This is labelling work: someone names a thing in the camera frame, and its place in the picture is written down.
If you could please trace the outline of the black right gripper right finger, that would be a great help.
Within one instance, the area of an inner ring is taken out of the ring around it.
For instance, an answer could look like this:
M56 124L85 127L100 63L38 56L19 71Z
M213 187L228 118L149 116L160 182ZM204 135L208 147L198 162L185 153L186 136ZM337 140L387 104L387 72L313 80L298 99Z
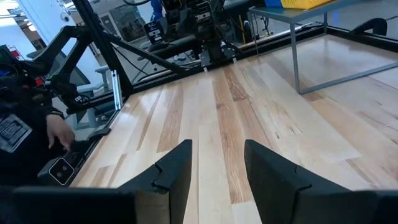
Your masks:
M244 159L263 223L397 223L395 190L352 191L252 139Z

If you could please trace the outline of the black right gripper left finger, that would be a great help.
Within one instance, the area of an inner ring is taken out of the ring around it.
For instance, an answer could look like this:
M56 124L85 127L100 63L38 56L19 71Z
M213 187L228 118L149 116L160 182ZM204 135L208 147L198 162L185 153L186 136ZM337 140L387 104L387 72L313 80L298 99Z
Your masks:
M114 189L1 187L1 223L183 223L192 143Z

